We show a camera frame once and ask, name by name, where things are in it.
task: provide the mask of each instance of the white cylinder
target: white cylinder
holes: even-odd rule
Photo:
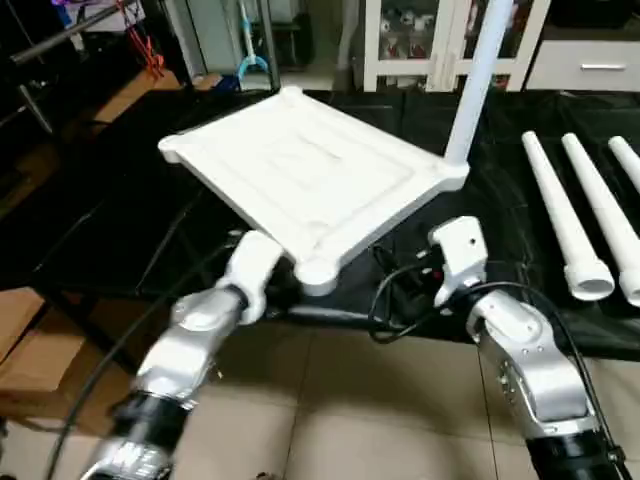
[[[616,259],[620,288],[627,301],[639,307],[640,240],[578,137],[568,133],[562,144]]]
[[[622,137],[613,137],[609,140],[609,147],[613,151],[624,171],[640,192],[640,157],[633,151],[627,141]]]
[[[490,0],[473,55],[471,71],[462,92],[444,158],[451,165],[463,165],[469,156],[502,39],[511,17],[513,0]]]
[[[609,296],[615,288],[611,272],[596,256],[538,137],[534,132],[526,132],[522,135],[522,142],[562,250],[569,291],[583,301]]]

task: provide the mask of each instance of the black table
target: black table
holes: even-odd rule
[[[167,164],[157,142],[265,95],[145,95],[100,134],[92,148],[69,159],[0,222],[0,288],[32,286],[81,323],[82,312],[61,292],[153,299],[167,291],[190,266],[226,242],[229,231],[247,227],[183,167]],[[435,153],[444,151],[457,106],[457,97],[449,94],[312,95]],[[619,291],[597,303],[578,302],[568,294],[564,262],[520,142],[529,129],[537,132],[597,252],[617,275],[560,137],[573,131],[581,138],[640,232],[640,197],[606,146],[611,136],[623,135],[640,150],[640,102],[632,95],[490,95],[464,188],[441,194],[380,243],[394,249],[399,263],[410,263],[426,246],[431,228],[458,215],[475,215],[489,249],[490,280],[516,280],[544,291],[566,315],[585,354],[640,359],[638,310]],[[203,267],[184,293],[209,286],[224,263],[218,259]],[[324,298],[297,295],[282,275],[270,291],[267,315],[301,324],[370,329],[366,312],[381,278],[370,251],[344,268],[337,290]],[[416,298],[417,304],[423,301]],[[85,327],[101,339],[101,332]],[[464,318],[433,322],[417,334],[469,341]]]

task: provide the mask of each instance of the tiled floor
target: tiled floor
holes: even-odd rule
[[[288,325],[246,327],[225,345],[180,445],[175,478],[528,480],[528,453],[473,346]],[[612,428],[640,475],[640,365],[591,362]],[[0,472],[40,478],[50,434],[12,425]],[[58,478],[94,439],[75,437]]]

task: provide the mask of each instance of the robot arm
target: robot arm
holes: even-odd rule
[[[215,287],[174,305],[172,326],[149,350],[132,393],[114,410],[110,436],[98,446],[82,480],[169,478],[214,356],[238,325],[253,323],[264,312],[264,286],[281,254],[273,240],[249,232]]]
[[[549,320],[502,290],[476,288],[485,280],[487,258],[478,221],[455,219],[434,230],[430,242],[445,259],[436,305],[448,302],[467,315],[467,331],[497,372],[538,476],[628,478],[618,473],[619,452],[610,451],[579,371],[558,349]]]
[[[478,221],[461,217],[448,222],[431,233],[430,243],[444,259],[435,306],[467,316],[467,330],[496,368],[539,477],[630,478],[619,474],[621,454],[605,441],[579,371],[557,348],[549,320],[484,283],[487,250]],[[273,240],[250,232],[214,288],[176,303],[173,325],[147,354],[132,394],[115,410],[111,435],[82,480],[169,478],[174,451],[214,355],[236,326],[262,315],[264,286],[281,254]]]

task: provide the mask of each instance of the black cable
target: black cable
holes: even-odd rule
[[[375,316],[375,312],[376,312],[376,308],[378,306],[378,302],[380,301],[380,297],[382,297],[382,295],[385,293],[385,291],[387,290],[387,288],[390,288],[393,285],[393,282],[395,282],[399,277],[406,275],[410,272],[416,271],[416,270],[423,270],[425,268],[429,268],[429,263],[428,263],[429,259],[428,257],[426,257],[425,259],[417,262],[417,263],[412,263],[411,265],[407,265],[404,267],[400,267],[398,268],[395,272],[390,273],[389,275],[387,275],[382,282],[380,282],[380,284],[378,285],[378,290],[376,291],[375,295],[373,296],[373,300],[371,301],[371,307],[369,308],[369,312],[367,313],[367,320],[368,322],[377,322],[379,324],[384,324],[384,326],[386,327],[390,327],[390,319],[389,318],[385,318],[383,320],[379,320],[378,318],[376,318]],[[407,335],[409,335],[410,333],[412,333],[414,330],[416,330],[417,328],[421,327],[422,325],[424,325],[427,321],[431,320],[432,318],[434,318],[436,315],[440,313],[439,310],[435,310],[434,312],[429,313],[425,318],[423,318],[422,320],[412,323],[411,325],[408,325],[398,331],[394,331],[391,333],[381,333],[379,331],[379,328],[374,328],[372,330],[369,330],[369,336],[371,337],[371,339],[376,342],[376,343],[380,343],[382,345],[388,345],[390,343],[393,343],[397,340],[400,340],[402,337],[405,337]]]
[[[562,331],[562,334],[564,335],[564,337],[567,340],[567,343],[569,344],[571,355],[576,361],[576,364],[578,367],[578,373],[580,374],[580,378],[582,379],[582,382],[584,383],[584,386],[587,390],[587,395],[595,411],[596,418],[598,419],[598,423],[600,424],[600,429],[602,430],[602,433],[605,437],[605,441],[606,441],[609,453],[613,453],[615,455],[615,458],[612,460],[612,463],[615,464],[616,468],[618,469],[618,471],[620,472],[620,475],[622,475],[624,480],[633,480],[631,477],[631,474],[629,473],[629,470],[627,469],[627,466],[624,464],[624,460],[625,460],[624,453],[622,452],[621,447],[618,444],[616,444],[616,442],[613,439],[613,435],[611,434],[611,429],[609,428],[609,424],[604,415],[604,411],[602,410],[602,405],[600,404],[600,400],[598,400],[598,395],[596,393],[595,386],[593,385],[591,374],[589,373],[587,365],[584,362],[584,357],[578,350],[578,346],[575,343],[573,334],[569,330],[569,327],[564,321],[564,318],[562,318],[562,314],[545,294],[543,294],[540,290],[534,287],[531,287],[529,285],[525,285],[522,283],[510,282],[510,281],[496,281],[496,282],[488,282],[488,283],[472,286],[467,290],[461,292],[461,295],[456,297],[454,302],[462,297],[467,297],[474,293],[483,292],[485,290],[494,290],[496,288],[505,288],[505,287],[516,288],[518,290],[526,291],[527,293],[531,294],[534,297],[534,302],[537,301],[537,303],[542,304],[542,308],[547,311],[550,317],[555,321],[558,328],[560,328],[560,330]]]
[[[186,284],[186,282],[190,280],[194,274],[198,273],[202,265],[220,256],[223,252],[233,249],[235,246],[236,244],[234,243],[224,244],[216,248],[209,255],[205,256],[197,264],[193,265],[171,288],[169,288],[164,294],[162,294],[155,302],[153,302],[149,306],[149,308],[145,310],[142,315],[140,315],[135,321],[131,323],[129,328],[123,333],[123,335],[118,339],[113,347],[111,347],[111,350],[109,350],[105,354],[100,363],[98,363],[96,368],[93,369],[85,384],[82,386],[80,393],[76,397],[73,406],[69,410],[69,413],[64,420],[64,424],[62,429],[60,430],[60,434],[58,435],[56,443],[51,450],[51,456],[49,457],[49,463],[47,465],[47,470],[44,477],[45,480],[53,480],[56,472],[56,467],[58,466],[60,456],[62,455],[64,443],[69,436],[69,433],[71,433],[71,429],[75,424],[80,410],[82,410],[82,407],[89,398],[89,395],[91,395],[91,392],[95,388],[96,384],[105,373],[106,368],[109,366],[118,351],[120,351],[127,343],[129,337],[131,337],[131,335],[133,335],[133,333],[135,333],[135,331],[142,326],[142,324],[151,316],[151,314],[155,310],[162,306],[169,298],[176,295],[179,290]]]

